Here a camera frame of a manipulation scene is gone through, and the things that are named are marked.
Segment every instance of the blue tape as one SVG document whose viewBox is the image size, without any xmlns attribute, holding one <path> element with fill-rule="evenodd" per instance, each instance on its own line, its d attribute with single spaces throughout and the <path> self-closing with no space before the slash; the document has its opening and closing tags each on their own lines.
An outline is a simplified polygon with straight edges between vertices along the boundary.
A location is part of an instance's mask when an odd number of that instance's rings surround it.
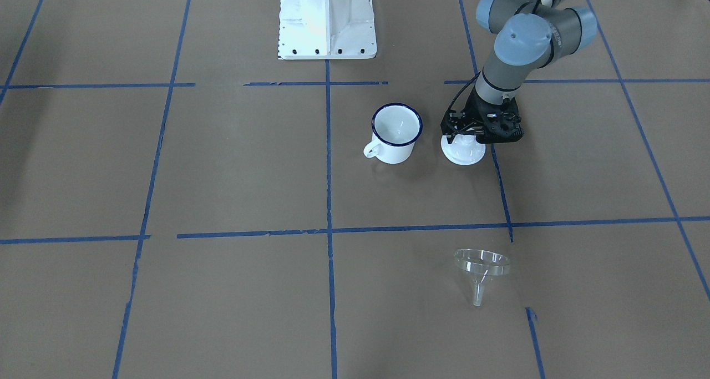
<svg viewBox="0 0 710 379">
<path fill-rule="evenodd" d="M 705 83 L 710 78 L 656 78 L 656 79 L 622 79 L 628 83 Z"/>
<path fill-rule="evenodd" d="M 694 221 L 710 221 L 710 216 L 703 217 L 680 217 L 681 221 L 694 222 Z"/>
<path fill-rule="evenodd" d="M 195 83 L 77 83 L 60 85 L 10 85 L 8 89 L 191 88 Z"/>
<path fill-rule="evenodd" d="M 335 329 L 335 273 L 333 266 L 333 214 L 332 214 L 332 152 L 330 131 L 330 60 L 325 61 L 325 129 L 326 129 L 326 183 L 327 183 L 327 233 L 328 233 L 328 288 L 330 300 L 330 369 L 331 378 L 338 377 L 338 349 Z"/>
<path fill-rule="evenodd" d="M 168 113 L 170 111 L 170 102 L 173 98 L 173 89 L 175 85 L 175 77 L 178 72 L 178 65 L 180 63 L 180 50 L 182 49 L 182 40 L 185 38 L 185 27 L 187 27 L 187 17 L 190 13 L 190 2 L 192 0 L 187 0 L 185 2 L 185 12 L 182 15 L 182 27 L 180 28 L 180 36 L 177 39 L 177 48 L 175 49 L 175 60 L 173 61 L 173 73 L 170 75 L 170 86 L 168 87 L 168 96 L 165 99 L 165 109 L 163 110 L 163 121 L 160 123 L 160 134 L 158 135 L 158 145 L 155 148 L 155 159 L 153 159 L 153 170 L 150 174 L 150 184 L 148 187 L 148 195 L 145 198 L 145 212 L 143 216 L 143 222 L 140 224 L 140 235 L 141 238 L 138 241 L 138 245 L 135 248 L 135 260 L 134 268 L 131 276 L 131 295 L 129 296 L 129 301 L 126 303 L 126 308 L 124 310 L 124 320 L 121 326 L 121 335 L 119 336 L 119 345 L 116 349 L 116 361 L 114 361 L 114 371 L 112 379 L 118 379 L 119 370 L 121 368 L 121 357 L 124 352 L 124 344 L 126 342 L 126 333 L 129 327 L 129 319 L 131 317 L 131 306 L 133 305 L 133 298 L 135 293 L 135 283 L 138 278 L 140 255 L 143 252 L 143 244 L 145 235 L 145 230 L 148 226 L 148 217 L 150 215 L 150 202 L 153 199 L 153 190 L 155 189 L 155 177 L 158 174 L 158 164 L 160 164 L 160 152 L 163 148 L 163 137 L 165 136 L 165 125 L 168 121 Z"/>
<path fill-rule="evenodd" d="M 505 213 L 505 223 L 508 225 L 508 236 L 510 242 L 515 241 L 513 235 L 513 225 L 510 223 L 510 212 L 508 211 L 508 200 L 505 198 L 505 187 L 503 186 L 503 177 L 500 176 L 500 167 L 498 166 L 498 157 L 495 156 L 495 145 L 490 145 L 490 155 L 493 156 L 493 164 L 495 165 L 495 173 L 498 175 L 498 184 L 500 187 L 500 200 L 503 202 L 503 212 Z"/>
<path fill-rule="evenodd" d="M 459 9 L 461 9 L 461 17 L 464 20 L 464 30 L 466 30 L 466 40 L 469 42 L 469 53 L 471 54 L 471 62 L 474 65 L 474 74 L 475 74 L 475 73 L 479 72 L 479 66 L 476 64 L 476 54 L 474 53 L 474 43 L 471 41 L 471 32 L 469 31 L 469 20 L 468 20 L 468 18 L 466 18 L 466 9 L 464 8 L 464 0 L 459 0 Z"/>
<path fill-rule="evenodd" d="M 684 221 L 710 221 L 710 217 L 682 217 Z M 546 226 L 575 226 L 575 225 L 621 225 L 634 223 L 670 223 L 675 222 L 673 217 L 661 218 L 623 218 L 613 220 L 569 220 L 569 221 L 538 221 L 538 222 L 504 222 L 504 223 L 472 223 L 454 225 L 411 225 L 411 226 L 373 226 L 352 228 L 331 228 L 333 233 L 369 233 L 369 232 L 413 232 L 419 230 L 466 230 L 466 229 L 492 229 L 492 228 L 538 228 Z M 317 235 L 328 233 L 328 228 L 322 229 L 292 229 L 292 230 L 252 230 L 244 232 L 213 232 L 213 233 L 180 233 L 178 239 L 196 239 L 210 237 L 250 237 L 267 235 Z"/>
<path fill-rule="evenodd" d="M 44 0 L 39 0 L 37 2 L 37 7 L 35 7 L 35 12 L 32 14 L 32 19 L 30 20 L 30 25 L 27 27 L 27 31 L 25 32 L 25 36 L 22 38 L 22 42 L 20 43 L 20 49 L 17 50 L 17 54 L 15 55 L 15 60 L 12 62 L 12 67 L 10 68 L 10 73 L 7 75 L 7 80 L 5 80 L 5 87 L 3 88 L 2 92 L 0 93 L 0 104 L 2 104 L 3 100 L 5 100 L 5 94 L 7 94 L 8 87 L 10 86 L 10 83 L 12 82 L 12 77 L 15 75 L 15 70 L 17 70 L 17 65 L 20 63 L 20 57 L 22 56 L 22 52 L 25 50 L 25 45 L 27 45 L 27 40 L 30 38 L 30 33 L 32 32 L 32 28 L 35 27 L 35 22 L 37 21 L 37 17 L 40 13 L 40 9 L 42 8 L 42 4 L 44 3 Z"/>
<path fill-rule="evenodd" d="M 205 239 L 209 237 L 251 237 L 251 236 L 282 236 L 282 235 L 315 235 L 327 233 L 327 229 L 293 229 L 293 230 L 251 230 L 244 232 L 213 232 L 213 233 L 180 233 L 178 239 Z"/>
<path fill-rule="evenodd" d="M 525 308 L 525 313 L 528 316 L 528 326 L 530 327 L 530 338 L 535 349 L 535 359 L 537 361 L 537 370 L 540 372 L 540 379 L 545 379 L 545 367 L 542 365 L 542 354 L 540 354 L 540 345 L 537 343 L 537 331 L 535 331 L 535 323 L 537 322 L 537 314 L 530 307 Z"/>
<path fill-rule="evenodd" d="M 628 218 L 616 220 L 574 220 L 574 221 L 544 221 L 512 223 L 515 228 L 539 228 L 543 226 L 576 226 L 576 225 L 619 225 L 625 223 L 664 223 L 675 222 L 673 217 L 665 218 Z"/>
<path fill-rule="evenodd" d="M 79 243 L 79 242 L 111 242 L 124 240 L 149 239 L 150 235 L 125 236 L 83 236 L 83 237 L 35 237 L 26 239 L 0 239 L 0 245 L 32 245 L 38 243 Z"/>
<path fill-rule="evenodd" d="M 342 85 L 389 85 L 386 80 L 360 80 L 341 82 L 249 82 L 244 86 L 342 86 Z"/>
<path fill-rule="evenodd" d="M 470 80 L 445 80 L 445 85 L 464 85 Z M 655 78 L 655 79 L 539 79 L 525 83 L 706 83 L 710 78 Z"/>
<path fill-rule="evenodd" d="M 460 225 L 413 225 L 413 226 L 375 226 L 357 228 L 334 228 L 333 233 L 363 233 L 363 232 L 410 232 L 416 230 L 460 230 L 460 229 L 490 229 L 507 228 L 508 223 L 472 223 Z"/>
<path fill-rule="evenodd" d="M 591 5 L 591 0 L 586 0 L 586 3 L 589 5 L 589 9 L 591 9 L 591 12 L 596 15 L 596 12 L 594 12 L 594 7 Z M 609 47 L 609 42 L 606 40 L 606 36 L 604 35 L 604 31 L 601 30 L 601 24 L 597 22 L 597 25 L 599 26 L 599 35 L 601 35 L 601 40 L 604 42 L 604 47 L 606 47 L 606 52 L 609 54 L 609 58 L 611 58 L 611 65 L 614 67 L 614 71 L 616 71 L 616 76 L 619 78 L 619 82 L 621 83 L 621 88 L 623 90 L 624 96 L 626 96 L 626 102 L 628 103 L 629 108 L 631 108 L 631 114 L 633 114 L 634 121 L 636 121 L 636 127 L 638 128 L 639 133 L 641 133 L 641 139 L 643 140 L 644 146 L 646 146 L 646 151 L 648 153 L 648 156 L 651 159 L 651 162 L 653 164 L 653 168 L 656 171 L 656 175 L 658 176 L 658 179 L 661 183 L 661 187 L 663 188 L 663 192 L 666 196 L 666 199 L 668 200 L 668 205 L 670 206 L 671 211 L 673 212 L 673 217 L 675 218 L 675 221 L 678 225 L 678 230 L 680 230 L 680 233 L 683 237 L 683 241 L 685 242 L 685 247 L 688 250 L 688 254 L 690 254 L 690 258 L 693 262 L 693 265 L 695 266 L 695 271 L 698 274 L 698 277 L 700 278 L 700 283 L 702 283 L 703 289 L 705 290 L 705 295 L 707 296 L 708 300 L 710 300 L 710 286 L 708 286 L 708 282 L 705 279 L 705 275 L 703 274 L 702 268 L 700 268 L 700 263 L 698 263 L 697 257 L 695 256 L 695 251 L 693 250 L 693 246 L 690 244 L 690 240 L 688 240 L 688 237 L 685 233 L 685 228 L 683 228 L 683 223 L 680 220 L 680 217 L 678 215 L 678 211 L 675 208 L 675 204 L 673 203 L 673 199 L 671 198 L 670 192 L 668 191 L 668 187 L 666 186 L 665 180 L 663 178 L 663 175 L 661 174 L 660 167 L 658 166 L 658 163 L 656 162 L 656 159 L 654 157 L 653 151 L 651 149 L 651 145 L 646 137 L 646 132 L 643 130 L 643 126 L 641 125 L 641 121 L 638 118 L 638 114 L 636 113 L 636 108 L 633 105 L 633 102 L 631 101 L 631 96 L 628 93 L 628 89 L 626 89 L 626 83 L 621 77 L 621 71 L 619 71 L 619 67 L 616 64 L 616 59 L 614 58 L 613 53 L 611 53 L 611 48 Z"/>
</svg>

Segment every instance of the funnel rim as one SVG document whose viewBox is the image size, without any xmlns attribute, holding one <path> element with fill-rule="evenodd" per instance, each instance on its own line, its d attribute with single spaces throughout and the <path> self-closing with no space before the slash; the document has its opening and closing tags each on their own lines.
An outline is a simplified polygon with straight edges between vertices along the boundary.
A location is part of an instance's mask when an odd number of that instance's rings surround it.
<svg viewBox="0 0 710 379">
<path fill-rule="evenodd" d="M 500 276 L 510 272 L 510 258 L 497 252 L 479 249 L 459 249 L 454 253 L 460 270 L 479 275 Z"/>
</svg>

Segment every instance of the cable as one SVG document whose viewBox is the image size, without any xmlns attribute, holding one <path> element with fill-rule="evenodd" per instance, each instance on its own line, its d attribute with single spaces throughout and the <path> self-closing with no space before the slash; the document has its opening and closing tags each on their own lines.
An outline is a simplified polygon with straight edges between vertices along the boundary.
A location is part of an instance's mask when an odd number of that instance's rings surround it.
<svg viewBox="0 0 710 379">
<path fill-rule="evenodd" d="M 480 71 L 479 71 L 479 73 L 477 73 L 476 75 L 474 75 L 474 77 L 471 78 L 471 80 L 468 81 L 468 83 L 467 83 L 466 85 L 464 85 L 463 88 L 461 88 L 461 90 L 459 91 L 459 93 L 457 93 L 456 96 L 454 96 L 454 100 L 452 100 L 452 101 L 451 101 L 451 104 L 449 104 L 449 108 L 447 108 L 447 111 L 450 111 L 450 110 L 451 110 L 451 108 L 454 106 L 454 103 L 456 103 L 456 99 L 458 99 L 459 96 L 461 96 L 461 94 L 464 93 L 464 91 L 466 90 L 466 88 L 468 88 L 469 86 L 471 86 L 472 83 L 476 82 L 476 79 L 479 77 L 479 75 L 481 75 L 481 72 L 480 72 Z"/>
</svg>

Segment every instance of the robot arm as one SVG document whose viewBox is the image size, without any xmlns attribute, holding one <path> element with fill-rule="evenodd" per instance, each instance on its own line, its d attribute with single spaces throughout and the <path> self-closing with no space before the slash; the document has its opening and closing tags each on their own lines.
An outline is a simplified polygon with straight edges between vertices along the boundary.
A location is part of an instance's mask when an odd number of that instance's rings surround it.
<svg viewBox="0 0 710 379">
<path fill-rule="evenodd" d="M 535 68 L 587 46 L 596 35 L 596 18 L 589 9 L 557 10 L 560 1 L 479 2 L 476 20 L 497 33 L 494 50 L 481 73 L 464 86 L 476 83 L 464 109 L 457 113 L 452 102 L 444 114 L 441 129 L 448 144 L 457 135 L 474 135 L 480 144 L 516 142 L 523 137 L 515 94 L 525 78 Z"/>
</svg>

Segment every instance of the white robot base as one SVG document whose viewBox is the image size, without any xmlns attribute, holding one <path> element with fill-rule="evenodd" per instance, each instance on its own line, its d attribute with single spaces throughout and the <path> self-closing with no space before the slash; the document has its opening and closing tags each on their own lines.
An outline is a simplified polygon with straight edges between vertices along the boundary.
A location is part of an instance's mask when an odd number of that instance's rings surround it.
<svg viewBox="0 0 710 379">
<path fill-rule="evenodd" d="M 281 0 L 279 22 L 282 60 L 363 59 L 377 53 L 372 0 Z"/>
</svg>

